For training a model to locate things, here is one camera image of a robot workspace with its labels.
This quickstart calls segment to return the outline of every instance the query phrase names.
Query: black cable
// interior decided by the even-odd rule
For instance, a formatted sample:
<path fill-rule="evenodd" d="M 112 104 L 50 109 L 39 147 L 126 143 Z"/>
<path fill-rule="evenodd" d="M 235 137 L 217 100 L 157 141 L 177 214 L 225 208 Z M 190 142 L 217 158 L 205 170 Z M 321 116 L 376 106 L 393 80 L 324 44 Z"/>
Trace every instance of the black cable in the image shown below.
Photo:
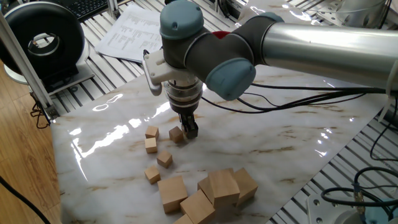
<path fill-rule="evenodd" d="M 388 122 L 388 125 L 384 128 L 384 130 L 380 133 L 380 135 L 376 138 L 376 140 L 374 140 L 374 143 L 373 143 L 371 151 L 370 151 L 370 156 L 371 156 L 371 159 L 373 159 L 375 161 L 396 161 L 396 162 L 398 162 L 397 159 L 380 159 L 380 158 L 373 157 L 374 147 L 376 146 L 376 144 L 379 141 L 379 139 L 381 138 L 381 136 L 383 136 L 383 134 L 390 128 L 392 120 L 394 120 L 394 118 L 396 117 L 397 106 L 398 106 L 398 98 L 396 98 L 396 105 L 395 105 L 395 108 L 394 108 L 394 114 L 392 115 L 391 120 Z"/>
<path fill-rule="evenodd" d="M 226 0 L 216 0 L 216 1 L 218 1 L 218 7 L 220 8 L 225 18 L 229 18 L 231 14 L 228 11 Z"/>
<path fill-rule="evenodd" d="M 390 169 L 386 169 L 386 168 L 382 168 L 382 167 L 367 167 L 367 168 L 361 169 L 360 171 L 358 171 L 358 172 L 355 174 L 355 177 L 354 177 L 354 184 L 357 184 L 357 183 L 358 183 L 359 177 L 360 177 L 363 173 L 368 172 L 368 171 L 381 171 L 381 172 L 386 172 L 386 173 L 388 173 L 388 174 L 390 174 L 390 175 L 393 175 L 394 177 L 397 177 L 397 178 L 398 178 L 398 173 L 395 172 L 395 171 L 392 171 L 392 170 L 390 170 Z"/>
<path fill-rule="evenodd" d="M 4 179 L 3 177 L 0 176 L 0 184 L 3 185 L 10 193 L 12 193 L 15 197 L 17 197 L 19 200 L 24 202 L 30 209 L 33 210 L 33 212 L 36 213 L 40 217 L 40 219 L 45 223 L 45 224 L 50 224 L 50 221 L 43 215 L 43 213 L 29 200 L 27 200 L 23 195 L 21 195 L 18 191 L 13 189 Z"/>
<path fill-rule="evenodd" d="M 271 103 L 271 101 L 269 101 L 269 100 L 268 100 L 265 96 L 263 96 L 263 95 L 256 94 L 256 93 L 243 93 L 243 94 L 254 95 L 254 96 L 260 96 L 260 97 L 263 97 L 270 105 L 272 105 L 272 106 L 279 106 L 279 105 L 275 105 L 275 104 Z"/>
<path fill-rule="evenodd" d="M 388 214 L 388 221 L 391 221 L 394 218 L 394 210 L 398 208 L 398 205 L 394 205 L 391 210 L 390 213 Z"/>
<path fill-rule="evenodd" d="M 331 202 L 331 203 L 336 203 L 339 205 L 349 205 L 349 206 L 357 206 L 357 207 L 386 207 L 386 206 L 393 206 L 393 205 L 397 205 L 398 202 L 397 200 L 391 200 L 391 201 L 385 201 L 383 202 L 382 200 L 380 200 L 379 198 L 377 198 L 375 195 L 362 190 L 362 194 L 373 200 L 374 202 L 352 202 L 352 201 L 345 201 L 345 200 L 337 200 L 337 199 L 333 199 L 333 198 L 329 198 L 326 196 L 326 194 L 332 193 L 332 192 L 354 192 L 354 189 L 349 189 L 346 187 L 332 187 L 330 189 L 326 189 L 321 193 L 321 197 L 323 200 L 327 201 L 327 202 Z M 385 210 L 387 214 L 389 214 L 389 210 L 387 208 L 385 208 Z"/>
<path fill-rule="evenodd" d="M 383 17 L 379 24 L 379 27 L 378 27 L 379 29 L 381 29 L 383 27 L 384 23 L 386 22 L 388 12 L 390 11 L 391 3 L 392 3 L 392 0 L 387 0 L 387 5 L 385 6 L 384 14 L 383 14 Z"/>
<path fill-rule="evenodd" d="M 207 99 L 204 98 L 204 97 L 202 97 L 202 99 L 203 99 L 204 101 L 206 101 L 207 103 L 213 105 L 213 106 L 216 106 L 216 107 L 218 107 L 218 108 L 221 108 L 221 109 L 224 109 L 224 110 L 228 110 L 228 111 L 233 111 L 233 112 L 237 112 L 237 113 L 244 113 L 244 114 L 260 114 L 260 113 L 265 113 L 265 112 L 263 112 L 263 111 L 241 111 L 241 110 L 236 110 L 236 109 L 232 109 L 232 108 L 227 108 L 227 107 L 225 107 L 225 106 L 217 105 L 216 103 L 213 103 L 213 102 L 211 102 L 210 100 L 207 100 Z"/>
<path fill-rule="evenodd" d="M 361 189 L 366 189 L 366 190 L 371 190 L 371 189 L 379 189 L 379 188 L 382 188 L 382 187 L 397 187 L 398 188 L 398 185 L 380 185 L 380 186 L 375 186 L 375 187 L 362 187 L 362 186 L 359 186 Z"/>
<path fill-rule="evenodd" d="M 276 90 L 315 90 L 315 91 L 361 91 L 361 90 L 368 90 L 368 89 L 378 89 L 378 88 L 371 88 L 371 87 L 304 87 L 304 86 L 271 86 L 271 85 L 261 85 L 257 83 L 252 83 L 252 86 L 262 87 L 262 88 L 270 88 Z"/>
<path fill-rule="evenodd" d="M 377 93 L 377 92 L 374 92 L 374 91 L 378 91 L 378 90 L 375 90 L 373 88 L 367 90 L 367 92 L 369 92 L 369 93 Z M 317 95 L 317 96 L 311 96 L 311 97 L 304 98 L 304 99 L 301 99 L 301 100 L 293 101 L 293 102 L 290 102 L 290 103 L 287 103 L 287 104 L 284 104 L 284 105 L 280 105 L 280 106 L 275 107 L 275 108 L 261 108 L 261 107 L 258 107 L 258 106 L 251 105 L 251 104 L 249 104 L 249 103 L 247 103 L 247 102 L 245 102 L 243 100 L 240 100 L 240 102 L 242 102 L 245 105 L 250 106 L 250 107 L 252 107 L 252 108 L 254 108 L 255 110 L 258 110 L 258 111 L 236 110 L 236 109 L 227 108 L 227 107 L 224 107 L 224 106 L 217 105 L 217 104 L 207 100 L 204 97 L 202 97 L 202 99 L 204 99 L 206 102 L 210 103 L 211 105 L 219 107 L 219 108 L 224 109 L 224 110 L 229 110 L 229 111 L 234 111 L 234 112 L 237 112 L 237 113 L 244 113 L 244 114 L 261 114 L 261 113 L 267 113 L 267 112 L 271 112 L 271 111 L 285 110 L 285 109 L 293 108 L 293 107 L 296 107 L 296 106 L 306 106 L 306 105 L 309 105 L 310 103 L 317 103 L 317 102 L 323 101 L 323 100 L 330 100 L 330 99 L 334 99 L 334 98 L 337 98 L 337 97 L 348 96 L 348 95 L 357 95 L 357 94 L 359 94 L 357 91 L 339 91 L 339 92 L 333 92 L 333 93 L 325 93 L 325 94 L 321 94 L 321 95 Z"/>
<path fill-rule="evenodd" d="M 40 102 L 39 101 L 37 101 L 35 98 L 34 98 L 34 96 L 33 96 L 33 94 L 31 93 L 30 94 L 31 95 L 31 97 L 33 97 L 33 100 L 35 101 L 35 104 L 33 105 L 33 108 L 32 108 L 32 111 L 30 112 L 30 116 L 31 117 L 37 117 L 37 121 L 36 121 L 36 128 L 37 129 L 44 129 L 44 128 L 46 128 L 46 127 L 49 127 L 50 125 L 50 121 L 49 121 L 49 119 L 46 117 L 46 115 L 45 114 L 43 114 L 43 112 L 42 112 L 42 107 L 40 106 Z M 41 116 L 44 116 L 45 118 L 46 118 L 46 120 L 47 120 L 47 124 L 44 126 L 44 127 L 39 127 L 39 121 L 40 121 L 40 117 Z"/>
<path fill-rule="evenodd" d="M 334 99 L 337 97 L 342 97 L 342 96 L 349 96 L 349 95 L 357 95 L 358 93 L 356 91 L 339 91 L 339 92 L 334 92 L 334 93 L 324 93 L 321 95 L 316 95 L 316 96 L 311 96 L 311 97 L 307 97 L 301 100 L 296 100 L 281 106 L 278 106 L 276 108 L 262 108 L 259 106 L 255 106 L 252 105 L 240 98 L 238 98 L 238 101 L 240 101 L 241 103 L 245 104 L 246 106 L 249 106 L 255 110 L 260 110 L 260 111 L 264 111 L 264 112 L 270 112 L 270 111 L 274 111 L 274 110 L 284 110 L 284 109 L 289 109 L 289 108 L 293 108 L 296 106 L 307 106 L 310 105 L 311 103 L 316 103 L 319 101 L 324 101 L 324 100 L 330 100 L 330 99 Z"/>
<path fill-rule="evenodd" d="M 355 97 L 352 97 L 352 98 L 349 98 L 349 99 L 346 99 L 346 100 L 339 100 L 339 101 L 326 102 L 326 103 L 312 103 L 311 105 L 329 105 L 329 104 L 333 104 L 333 103 L 342 103 L 342 102 L 346 102 L 346 101 L 349 101 L 349 100 L 355 100 L 355 99 L 357 99 L 359 97 L 362 97 L 364 95 L 366 95 L 366 93 L 362 93 L 359 96 L 355 96 Z"/>

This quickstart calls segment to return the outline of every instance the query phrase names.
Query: white marble tabletop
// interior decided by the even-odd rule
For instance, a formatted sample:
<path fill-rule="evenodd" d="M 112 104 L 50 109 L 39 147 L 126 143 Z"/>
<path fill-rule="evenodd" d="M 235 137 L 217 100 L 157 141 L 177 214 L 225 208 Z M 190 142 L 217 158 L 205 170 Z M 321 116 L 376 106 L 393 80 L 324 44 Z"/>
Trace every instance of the white marble tabletop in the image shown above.
<path fill-rule="evenodd" d="M 348 86 L 347 83 L 299 72 L 257 67 L 257 83 L 298 86 Z M 317 94 L 313 91 L 266 90 L 250 87 L 276 104 Z M 204 97 L 226 102 L 210 90 Z M 268 106 L 258 96 L 248 102 Z M 173 154 L 174 163 L 162 179 L 182 175 L 188 194 L 213 170 L 244 167 L 257 181 L 254 200 L 239 208 L 218 211 L 215 223 L 265 223 L 290 200 L 381 109 L 385 96 L 323 106 L 301 106 L 265 114 L 239 114 L 201 101 L 195 111 L 199 137 L 185 144 L 169 140 L 179 120 L 164 95 L 155 97 L 139 77 L 52 124 L 53 147 L 62 206 L 84 224 L 173 223 L 180 213 L 165 215 L 157 185 L 144 170 L 156 164 L 147 154 L 148 125 L 160 130 L 159 151 Z"/>

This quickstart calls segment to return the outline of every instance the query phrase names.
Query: large wooden cube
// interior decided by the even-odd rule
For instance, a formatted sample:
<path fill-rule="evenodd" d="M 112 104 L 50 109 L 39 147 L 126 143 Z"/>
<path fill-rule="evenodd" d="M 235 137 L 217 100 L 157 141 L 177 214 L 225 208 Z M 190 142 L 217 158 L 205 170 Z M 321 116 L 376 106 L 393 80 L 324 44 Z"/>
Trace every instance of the large wooden cube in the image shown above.
<path fill-rule="evenodd" d="M 236 203 L 236 206 L 239 206 L 249 198 L 253 197 L 259 186 L 244 168 L 236 171 L 234 178 L 238 184 L 239 190 L 241 191 L 238 202 Z"/>
<path fill-rule="evenodd" d="M 193 224 L 206 224 L 216 217 L 216 210 L 201 190 L 181 202 L 181 211 Z"/>
<path fill-rule="evenodd" d="M 209 172 L 208 178 L 214 196 L 212 204 L 215 208 L 238 202 L 240 190 L 229 169 Z"/>
<path fill-rule="evenodd" d="M 180 209 L 180 203 L 188 197 L 182 176 L 161 180 L 159 186 L 160 197 L 165 213 Z"/>

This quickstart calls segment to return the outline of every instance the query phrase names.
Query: wooden block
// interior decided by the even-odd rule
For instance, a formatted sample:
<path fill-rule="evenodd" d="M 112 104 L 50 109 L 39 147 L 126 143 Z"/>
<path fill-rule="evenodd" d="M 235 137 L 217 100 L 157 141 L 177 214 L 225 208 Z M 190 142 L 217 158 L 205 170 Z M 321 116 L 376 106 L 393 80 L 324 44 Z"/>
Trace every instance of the wooden block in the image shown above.
<path fill-rule="evenodd" d="M 145 139 L 145 148 L 147 153 L 157 152 L 156 138 Z"/>
<path fill-rule="evenodd" d="M 193 224 L 193 223 L 192 223 L 191 219 L 188 217 L 188 215 L 185 214 L 183 217 L 179 218 L 173 224 Z"/>
<path fill-rule="evenodd" d="M 231 170 L 209 172 L 208 178 L 214 196 L 212 204 L 215 208 L 238 202 L 240 190 Z"/>
<path fill-rule="evenodd" d="M 228 170 L 231 174 L 234 174 L 234 170 L 232 168 L 229 168 Z M 211 189 L 208 177 L 198 182 L 198 190 L 202 190 L 206 197 L 209 199 L 209 201 L 214 202 L 213 190 Z"/>
<path fill-rule="evenodd" d="M 184 140 L 184 133 L 182 133 L 181 129 L 177 126 L 169 131 L 169 136 L 174 143 Z"/>
<path fill-rule="evenodd" d="M 206 224 L 216 217 L 216 210 L 201 190 L 181 202 L 181 211 L 193 224 Z"/>
<path fill-rule="evenodd" d="M 169 168 L 169 165 L 173 162 L 173 155 L 166 150 L 163 150 L 157 156 L 157 163 L 164 168 Z"/>
<path fill-rule="evenodd" d="M 156 166 L 151 166 L 145 170 L 145 176 L 148 178 L 150 184 L 160 181 L 160 173 Z"/>
<path fill-rule="evenodd" d="M 239 206 L 247 199 L 253 197 L 259 186 L 244 168 L 236 171 L 234 174 L 234 178 L 236 180 L 236 183 L 238 184 L 239 190 L 241 191 L 239 195 L 239 200 L 236 203 L 236 206 Z"/>
<path fill-rule="evenodd" d="M 145 137 L 146 138 L 157 138 L 159 137 L 159 128 L 158 127 L 153 127 L 153 126 L 148 126 L 147 131 L 145 132 Z"/>
<path fill-rule="evenodd" d="M 188 197 L 182 176 L 161 180 L 157 183 L 164 213 L 180 209 L 180 203 Z"/>

